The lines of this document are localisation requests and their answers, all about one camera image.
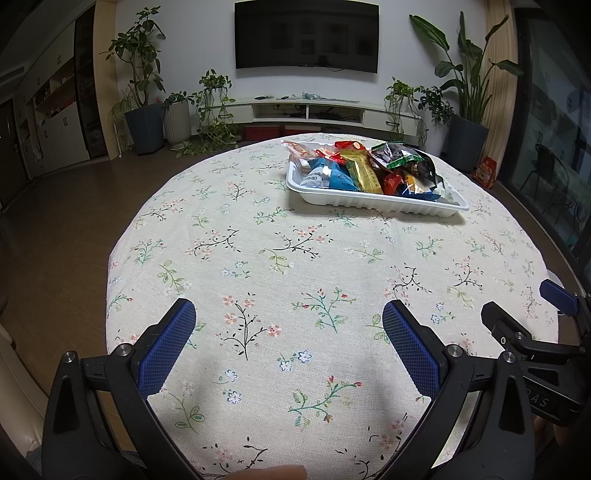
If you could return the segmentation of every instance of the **door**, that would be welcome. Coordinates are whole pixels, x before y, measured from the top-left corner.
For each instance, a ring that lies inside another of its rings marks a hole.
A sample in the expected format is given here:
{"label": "door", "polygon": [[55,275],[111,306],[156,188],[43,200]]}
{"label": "door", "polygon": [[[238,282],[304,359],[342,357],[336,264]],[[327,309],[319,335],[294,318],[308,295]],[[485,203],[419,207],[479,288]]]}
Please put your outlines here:
{"label": "door", "polygon": [[525,74],[501,179],[581,274],[591,235],[591,66],[542,10],[515,14]]}
{"label": "door", "polygon": [[64,111],[64,123],[70,138],[70,146],[72,148],[72,163],[78,163],[88,160],[88,150],[82,135],[82,126],[80,125],[80,117],[78,116],[78,105],[74,102]]}
{"label": "door", "polygon": [[12,102],[0,105],[0,203],[8,202],[27,185],[27,174],[18,151]]}

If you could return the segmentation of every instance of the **snack package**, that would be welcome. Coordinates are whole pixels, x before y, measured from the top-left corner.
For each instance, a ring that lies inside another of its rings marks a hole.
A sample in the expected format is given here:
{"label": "snack package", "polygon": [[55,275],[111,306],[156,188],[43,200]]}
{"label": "snack package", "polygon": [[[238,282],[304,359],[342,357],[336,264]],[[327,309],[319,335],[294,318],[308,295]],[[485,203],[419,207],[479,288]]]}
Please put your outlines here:
{"label": "snack package", "polygon": [[366,193],[383,194],[378,178],[369,162],[368,152],[365,150],[341,150],[340,156],[346,159],[347,171],[355,186]]}
{"label": "snack package", "polygon": [[313,149],[297,142],[281,140],[281,145],[285,146],[296,158],[301,160],[312,160],[318,157],[318,154]]}
{"label": "snack package", "polygon": [[402,175],[397,171],[393,171],[392,173],[388,173],[384,178],[384,195],[396,195],[396,189],[398,185],[403,182]]}
{"label": "snack package", "polygon": [[380,168],[387,168],[389,170],[398,168],[409,161],[425,160],[415,149],[394,142],[376,145],[371,149],[369,154]]}
{"label": "snack package", "polygon": [[419,179],[436,182],[435,164],[430,158],[424,158],[421,161],[411,160],[400,168]]}
{"label": "snack package", "polygon": [[335,142],[335,148],[338,150],[364,150],[367,151],[365,145],[354,140],[343,140]]}
{"label": "snack package", "polygon": [[402,189],[402,196],[419,200],[435,201],[440,196],[431,191],[436,185],[430,181],[423,181],[410,173],[402,172],[405,187]]}
{"label": "snack package", "polygon": [[339,163],[329,158],[315,158],[310,160],[309,164],[312,171],[301,181],[300,185],[349,192],[358,191],[348,172]]}

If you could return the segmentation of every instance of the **gray plant pot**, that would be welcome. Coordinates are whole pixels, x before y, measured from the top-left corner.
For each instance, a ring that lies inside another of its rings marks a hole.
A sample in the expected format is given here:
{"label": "gray plant pot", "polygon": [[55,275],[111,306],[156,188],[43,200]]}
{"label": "gray plant pot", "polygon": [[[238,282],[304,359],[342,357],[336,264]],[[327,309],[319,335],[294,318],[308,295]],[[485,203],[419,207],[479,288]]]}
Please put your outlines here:
{"label": "gray plant pot", "polygon": [[447,139],[447,163],[460,171],[474,170],[487,136],[487,127],[454,115]]}
{"label": "gray plant pot", "polygon": [[134,140],[134,151],[138,155],[150,155],[164,146],[160,104],[152,103],[125,112],[125,119]]}
{"label": "gray plant pot", "polygon": [[177,102],[164,107],[164,132],[172,150],[183,146],[191,138],[189,102]]}

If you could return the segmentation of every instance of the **leafy plant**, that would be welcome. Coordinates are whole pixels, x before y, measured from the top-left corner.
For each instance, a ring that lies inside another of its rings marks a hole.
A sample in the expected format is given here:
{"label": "leafy plant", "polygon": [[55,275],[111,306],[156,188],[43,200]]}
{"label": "leafy plant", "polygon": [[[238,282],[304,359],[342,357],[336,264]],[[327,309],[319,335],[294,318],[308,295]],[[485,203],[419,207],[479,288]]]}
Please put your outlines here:
{"label": "leafy plant", "polygon": [[199,83],[210,90],[226,88],[226,93],[228,92],[228,89],[232,88],[232,81],[230,78],[227,75],[217,75],[214,69],[208,70],[205,75],[201,77]]}
{"label": "leafy plant", "polygon": [[523,70],[516,63],[510,60],[501,60],[494,62],[490,60],[491,66],[481,78],[482,61],[488,42],[491,37],[507,22],[509,15],[505,15],[503,20],[494,25],[485,37],[484,49],[472,43],[466,38],[466,26],[464,22],[464,12],[460,12],[460,31],[457,35],[457,45],[460,49],[460,55],[463,63],[454,64],[449,56],[449,43],[445,33],[439,30],[435,25],[429,23],[418,15],[410,15],[412,24],[417,27],[428,39],[438,45],[445,52],[448,60],[442,60],[435,67],[435,75],[439,78],[445,77],[453,71],[455,78],[446,81],[440,89],[445,91],[448,88],[455,87],[460,99],[460,116],[474,123],[482,123],[486,106],[492,95],[487,95],[490,79],[488,78],[491,70],[497,67],[501,70],[519,76]]}
{"label": "leafy plant", "polygon": [[109,60],[113,55],[117,55],[122,61],[131,66],[133,78],[129,81],[135,103],[138,106],[148,104],[148,88],[151,82],[154,82],[158,90],[165,91],[160,78],[160,61],[157,58],[159,50],[151,42],[153,33],[166,38],[158,24],[150,18],[158,14],[158,7],[145,7],[138,12],[138,19],[134,26],[125,33],[119,33],[118,37],[111,41],[106,59]]}
{"label": "leafy plant", "polygon": [[119,145],[119,154],[128,149],[127,132],[125,131],[125,112],[130,112],[138,107],[133,92],[127,87],[121,90],[123,97],[119,102],[111,107],[109,111],[109,121],[113,124],[115,135],[117,136],[117,144]]}
{"label": "leafy plant", "polygon": [[[203,89],[195,92],[193,97],[200,124],[201,152],[222,150],[235,143],[231,124],[229,124],[233,115],[226,109],[227,103],[236,101],[228,96],[232,81],[227,75],[217,75],[215,70],[210,69],[201,77],[199,84]],[[215,105],[214,90],[219,90],[220,93],[218,105]]]}
{"label": "leafy plant", "polygon": [[171,93],[164,102],[162,102],[163,106],[172,105],[173,103],[180,103],[180,102],[189,102],[191,105],[195,105],[195,100],[193,95],[187,95],[187,92],[179,92],[179,93]]}
{"label": "leafy plant", "polygon": [[443,99],[443,91],[437,87],[422,86],[417,91],[422,93],[418,100],[418,109],[429,108],[434,122],[449,125],[453,117],[453,108],[447,100]]}
{"label": "leafy plant", "polygon": [[177,158],[180,157],[194,157],[202,153],[202,149],[193,145],[190,140],[185,140],[183,146],[175,150]]}
{"label": "leafy plant", "polygon": [[410,111],[418,117],[418,144],[421,148],[424,148],[427,140],[427,127],[418,114],[417,106],[415,105],[416,99],[414,98],[414,94],[419,91],[419,87],[411,87],[394,77],[392,77],[392,80],[394,82],[388,87],[388,94],[384,97],[384,106],[392,118],[392,140],[402,141],[404,139],[404,130],[400,116],[402,106],[406,100]]}

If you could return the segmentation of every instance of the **red snack package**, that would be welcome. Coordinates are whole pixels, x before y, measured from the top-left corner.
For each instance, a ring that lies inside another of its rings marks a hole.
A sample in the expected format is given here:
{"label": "red snack package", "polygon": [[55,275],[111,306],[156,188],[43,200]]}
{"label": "red snack package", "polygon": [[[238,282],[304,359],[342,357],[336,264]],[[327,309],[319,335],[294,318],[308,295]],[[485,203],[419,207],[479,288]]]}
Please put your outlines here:
{"label": "red snack package", "polygon": [[397,172],[392,172],[384,178],[384,195],[396,194],[398,185],[402,183],[402,176]]}
{"label": "red snack package", "polygon": [[335,147],[339,150],[367,150],[365,146],[357,141],[343,140],[341,142],[335,142]]}
{"label": "red snack package", "polygon": [[322,150],[314,150],[314,151],[316,153],[318,153],[318,156],[319,157],[329,158],[331,160],[334,160],[338,164],[345,165],[346,160],[344,158],[342,158],[338,152],[337,153],[331,153],[331,154],[327,155],[329,153],[327,151],[324,151],[324,152]]}
{"label": "red snack package", "polygon": [[496,161],[490,157],[485,157],[480,162],[478,168],[473,174],[474,180],[486,189],[490,189],[492,184],[495,182],[496,176]]}

